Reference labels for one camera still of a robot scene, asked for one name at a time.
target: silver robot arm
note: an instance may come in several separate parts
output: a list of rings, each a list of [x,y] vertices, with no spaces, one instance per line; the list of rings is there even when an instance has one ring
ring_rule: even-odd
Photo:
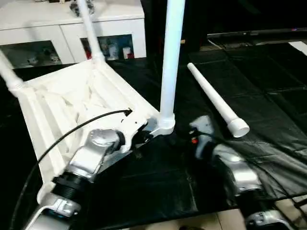
[[[54,189],[44,196],[25,230],[68,230],[72,218],[80,212],[105,156],[124,144],[124,135],[119,131],[92,130],[64,172],[53,179]]]
[[[213,134],[212,124],[208,116],[202,116],[190,126],[200,132],[196,158],[202,159],[203,149],[213,140],[201,132]],[[248,230],[294,230],[271,202],[260,199],[264,189],[258,175],[234,149],[219,144],[214,147],[211,160],[224,179],[227,197],[238,205]]]

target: floor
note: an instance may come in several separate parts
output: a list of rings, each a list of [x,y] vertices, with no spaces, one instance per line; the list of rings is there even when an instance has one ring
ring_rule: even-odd
[[[304,198],[307,198],[307,196],[296,197],[295,201]],[[291,200],[281,200],[276,202],[276,205],[299,229],[307,229],[306,222],[301,218],[299,211],[293,206]],[[302,209],[307,213],[307,205],[303,206]],[[238,209],[137,226],[130,230],[178,230],[181,226],[204,230],[246,230],[244,219]]]

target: white pvc pipe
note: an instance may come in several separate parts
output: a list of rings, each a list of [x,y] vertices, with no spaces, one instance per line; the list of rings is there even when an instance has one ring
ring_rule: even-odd
[[[175,125],[174,100],[184,7],[185,0],[167,1],[160,117],[158,121],[159,127],[162,129],[173,128]]]
[[[9,91],[17,96],[14,92],[24,85],[24,81],[20,79],[13,70],[11,70],[6,63],[0,59],[0,75],[4,79]]]
[[[217,111],[223,117],[232,135],[236,138],[240,138],[247,134],[249,132],[248,124],[235,114],[235,112],[229,107],[229,105],[223,100],[213,86],[193,65],[193,63],[188,64],[188,69],[191,71],[201,88],[205,91]]]
[[[88,43],[90,44],[91,52],[92,52],[92,60],[95,62],[96,60],[105,60],[104,55],[101,52],[99,42],[97,36],[94,31],[94,27],[92,24],[92,20],[90,18],[90,14],[88,12],[88,7],[85,0],[77,0],[78,6],[80,9],[81,16],[83,18],[83,23],[85,25]]]

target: black cable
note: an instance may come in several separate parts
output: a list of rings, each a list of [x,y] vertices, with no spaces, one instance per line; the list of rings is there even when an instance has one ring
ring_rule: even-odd
[[[214,136],[214,135],[209,134],[209,133],[204,133],[204,132],[199,132],[199,131],[197,131],[197,133],[199,133],[200,135],[205,135],[205,136],[211,137],[213,140],[216,140],[216,141],[218,141],[218,142],[221,142],[222,144],[224,144],[224,145],[226,145],[226,146],[232,148],[232,149],[235,150],[238,154],[240,154],[249,164],[255,166],[255,167],[258,168],[258,169],[260,169],[260,170],[261,170],[262,172],[264,172],[268,177],[270,177],[272,180],[274,180],[274,182],[282,189],[283,193],[286,195],[286,198],[287,198],[287,199],[290,199],[290,200],[293,202],[295,208],[297,208],[297,209],[300,211],[300,213],[301,213],[303,219],[304,219],[304,220],[306,221],[306,223],[307,223],[307,215],[306,215],[306,213],[302,210],[301,207],[296,207],[296,203],[297,203],[297,202],[290,196],[290,194],[286,191],[286,189],[283,187],[283,185],[282,185],[274,176],[272,176],[266,169],[264,169],[263,167],[259,166],[257,163],[255,163],[255,162],[251,161],[250,159],[248,159],[244,154],[242,154],[242,151],[238,150],[238,148],[237,148],[236,146],[231,145],[229,142],[223,140],[222,138],[219,138],[219,137]]]
[[[11,219],[11,223],[10,223],[10,227],[9,227],[9,230],[13,230],[14,229],[14,224],[15,224],[15,220],[16,220],[16,217],[17,217],[17,213],[18,213],[18,209],[20,207],[20,204],[21,204],[21,201],[23,199],[23,196],[24,196],[24,193],[25,193],[25,190],[27,189],[28,187],[28,184],[35,172],[35,170],[38,168],[40,162],[43,160],[43,158],[45,156],[47,156],[47,154],[57,145],[59,144],[65,137],[67,137],[69,134],[73,133],[74,131],[78,130],[79,128],[99,119],[99,118],[102,118],[104,116],[108,116],[108,115],[112,115],[112,114],[119,114],[119,113],[124,113],[125,115],[128,115],[130,114],[132,111],[131,110],[117,110],[117,111],[113,111],[113,112],[109,112],[109,113],[106,113],[106,114],[102,114],[102,115],[99,115],[99,116],[96,116],[78,126],[76,126],[75,128],[73,128],[72,130],[68,131],[67,133],[65,133],[62,137],[60,137],[58,140],[56,140],[40,157],[39,159],[37,160],[37,162],[35,163],[35,165],[33,166],[32,170],[30,171],[25,183],[24,183],[24,186],[23,186],[23,189],[21,190],[21,193],[19,194],[18,196],[18,200],[17,200],[17,203],[16,203],[16,206],[14,208],[14,211],[13,211],[13,215],[12,215],[12,219]]]

